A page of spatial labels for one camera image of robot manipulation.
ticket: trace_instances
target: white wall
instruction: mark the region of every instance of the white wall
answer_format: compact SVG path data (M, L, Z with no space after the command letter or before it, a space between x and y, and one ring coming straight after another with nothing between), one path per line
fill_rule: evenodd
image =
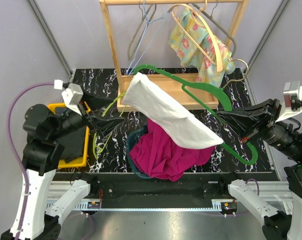
M236 35L238 51L235 57L250 60L280 2L281 0L250 0ZM98 0L37 0L37 3L71 68L114 67ZM215 4L209 4L208 13L211 13L213 6ZM162 16L169 7L159 5L154 19ZM220 3L213 16L228 29L235 7L234 3ZM127 68L127 47L140 22L141 11L138 6L111 6L109 9L120 65ZM145 49L160 25L159 21L149 27L141 49ZM141 63L167 68L180 66L178 57L167 44L174 26L175 22L170 17Z
M10 150L5 131L7 110L25 87L67 75L39 27L27 1L0 1L0 235L16 216L22 174ZM50 87L33 90L20 99L12 118L12 134L20 156L26 144L22 129L25 111L37 103L60 101Z
M258 102L268 98L283 101L286 82L300 81L302 85L302 0L289 3L254 63L249 79ZM302 113L294 118L302 124ZM275 149L274 154L281 169L294 164Z

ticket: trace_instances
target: white cloth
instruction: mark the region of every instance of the white cloth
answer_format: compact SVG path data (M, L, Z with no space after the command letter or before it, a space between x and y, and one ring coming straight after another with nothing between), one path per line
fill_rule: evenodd
M160 125L182 148L205 149L223 143L223 139L144 74L133 77L123 104L135 107Z

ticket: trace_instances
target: floral cloth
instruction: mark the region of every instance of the floral cloth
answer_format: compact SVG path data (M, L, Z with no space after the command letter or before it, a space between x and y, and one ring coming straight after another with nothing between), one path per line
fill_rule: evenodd
M211 36L207 29L196 24L191 16L189 9L185 8L181 16L181 25L193 37L193 39L202 47L202 49L212 58L215 55L214 46ZM235 70L235 65L228 59L231 58L231 52L216 36L215 39L222 55L223 71L217 72L216 65L212 64L209 59L196 47L188 38L183 30L176 25L169 38L169 45L175 50L177 56L181 59L183 67L196 67L199 75L197 82L210 83L220 87L224 73L231 74Z

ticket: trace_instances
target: yellow tray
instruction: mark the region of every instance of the yellow tray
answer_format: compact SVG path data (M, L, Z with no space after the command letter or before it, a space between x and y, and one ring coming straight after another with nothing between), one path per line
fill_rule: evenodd
M55 113L56 108L63 108L66 107L65 104L63 103L54 103L54 104L49 104L47 106L53 113ZM73 161L66 163L63 159L60 159L59 162L59 169L63 168L74 168L74 167L85 167L87 164L87 150L88 150L88 145L89 145L89 135L90 135L90 129L86 127L86 132L85 132L85 143L84 143L84 152L82 157L78 157L77 159L74 159Z

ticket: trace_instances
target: wooden frame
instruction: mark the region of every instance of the wooden frame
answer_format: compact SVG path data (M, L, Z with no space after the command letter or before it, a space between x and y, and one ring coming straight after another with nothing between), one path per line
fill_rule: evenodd
M247 7L249 0L208 0L208 3L237 3L230 27L229 27L229 34L234 37L240 22L242 20L243 14L245 12L245 9ZM121 68L120 64L118 61L118 55L117 55L117 50L115 47L115 38L114 38L114 33L113 33L113 27L112 27L112 22L111 22L111 17L109 13L108 6L119 6L119 5L138 5L140 0L100 0L100 5L101 5L101 10L106 26L106 32L107 36L109 39L111 51L112 51L112 57L113 57L113 62L114 62L114 67L117 75L117 81L119 84L119 92L118 94L120 95L121 93L125 92L126 89L128 88L133 76L127 76L127 75L122 75L121 73ZM204 0L146 0L146 4L190 4L190 3L204 3ZM229 47L231 47L232 42L227 38L224 43ZM192 73L192 74L177 74L179 77L187 80L187 81L192 81L194 82L196 77L198 76L197 73ZM185 93L181 89L181 84L167 78L163 75L148 75L149 79L159 85L164 91L166 91L168 94L170 94L173 98L175 98L178 102L180 102L186 109L192 109L192 110L197 110L197 109L203 109L203 107L197 103L193 98L191 98L187 93ZM201 90L197 89L192 89L192 93L196 95L201 101L203 101L207 106L210 108L216 108L218 105L217 99L212 96L211 94L207 92L203 92ZM122 104L122 99L119 99L117 102L117 108L118 111L122 111L124 108L124 105ZM135 111L135 109L131 106L126 106L125 110L126 112L130 111Z

